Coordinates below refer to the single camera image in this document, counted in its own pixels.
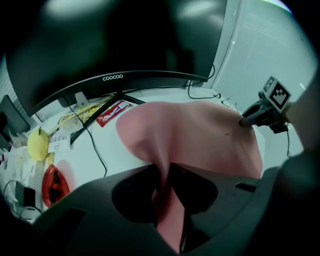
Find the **computer monitor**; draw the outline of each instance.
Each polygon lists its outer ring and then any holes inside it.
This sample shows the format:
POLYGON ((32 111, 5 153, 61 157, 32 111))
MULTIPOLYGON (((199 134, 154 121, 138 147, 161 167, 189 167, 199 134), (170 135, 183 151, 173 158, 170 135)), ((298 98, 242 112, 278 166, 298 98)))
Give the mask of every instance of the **computer monitor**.
POLYGON ((47 0, 21 11, 6 62, 29 116, 88 98, 208 80, 227 0, 47 0))

